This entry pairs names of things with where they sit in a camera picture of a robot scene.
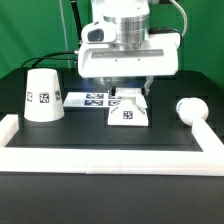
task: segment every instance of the white cup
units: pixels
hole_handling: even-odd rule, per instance
[[[28,71],[24,117],[30,121],[55,121],[64,116],[57,71],[38,68]]]

